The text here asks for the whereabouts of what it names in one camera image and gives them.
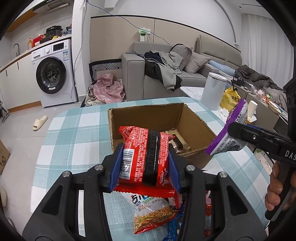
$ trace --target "power outlet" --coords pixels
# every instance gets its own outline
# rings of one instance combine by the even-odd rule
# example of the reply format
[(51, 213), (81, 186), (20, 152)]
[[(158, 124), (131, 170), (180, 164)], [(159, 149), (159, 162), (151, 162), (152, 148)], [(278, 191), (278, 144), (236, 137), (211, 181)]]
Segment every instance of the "power outlet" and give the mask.
[(145, 30), (147, 34), (151, 34), (151, 29), (150, 28), (141, 28), (141, 29)]

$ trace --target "plaid tablecloth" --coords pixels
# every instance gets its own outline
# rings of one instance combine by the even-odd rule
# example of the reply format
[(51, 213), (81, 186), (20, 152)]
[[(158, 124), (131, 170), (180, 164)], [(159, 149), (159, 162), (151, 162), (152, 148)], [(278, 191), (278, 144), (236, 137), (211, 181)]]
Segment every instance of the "plaid tablecloth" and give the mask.
[[(197, 100), (188, 97), (140, 100), (115, 104), (70, 109), (53, 119), (41, 147), (31, 191), (31, 212), (34, 212), (46, 192), (65, 170), (73, 174), (85, 172), (112, 153), (107, 111), (110, 108), (148, 104), (186, 103), (207, 125), (218, 134), (224, 123)], [(204, 168), (208, 173), (227, 172), (260, 220), (264, 217), (264, 196), (269, 184), (269, 175), (253, 153), (245, 147), (241, 151), (215, 155)], [(113, 240), (162, 241), (167, 227), (162, 226), (133, 234), (134, 208), (118, 192), (104, 194), (106, 213)], [(83, 191), (79, 195), (79, 232), (84, 233)]]

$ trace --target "slipper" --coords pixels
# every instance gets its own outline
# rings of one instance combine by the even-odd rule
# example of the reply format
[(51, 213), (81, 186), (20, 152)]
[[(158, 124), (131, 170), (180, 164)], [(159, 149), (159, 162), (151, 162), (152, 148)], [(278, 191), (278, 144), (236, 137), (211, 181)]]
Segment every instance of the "slipper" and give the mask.
[(1, 199), (2, 199), (2, 206), (3, 207), (6, 207), (6, 201), (7, 201), (7, 194), (4, 190), (3, 187), (0, 186), (0, 196), (1, 196)]
[(46, 122), (47, 119), (48, 117), (46, 115), (40, 119), (36, 119), (33, 124), (33, 131), (39, 130), (43, 126), (43, 124)]

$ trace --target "black label band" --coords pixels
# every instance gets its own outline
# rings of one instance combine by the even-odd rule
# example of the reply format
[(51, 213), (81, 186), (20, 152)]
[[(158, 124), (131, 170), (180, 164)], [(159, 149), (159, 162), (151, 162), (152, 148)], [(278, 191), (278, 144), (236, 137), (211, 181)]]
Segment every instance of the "black label band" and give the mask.
[(158, 158), (160, 149), (160, 132), (148, 131), (142, 183), (155, 186), (158, 174)]

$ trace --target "soap bottle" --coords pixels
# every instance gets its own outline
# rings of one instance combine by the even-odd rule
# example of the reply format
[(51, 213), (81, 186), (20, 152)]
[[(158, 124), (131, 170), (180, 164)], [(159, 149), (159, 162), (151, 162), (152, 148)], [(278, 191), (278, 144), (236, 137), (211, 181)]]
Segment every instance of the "soap bottle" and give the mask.
[(31, 38), (29, 38), (29, 42), (28, 42), (28, 50), (30, 50), (33, 47), (33, 42), (31, 40)]

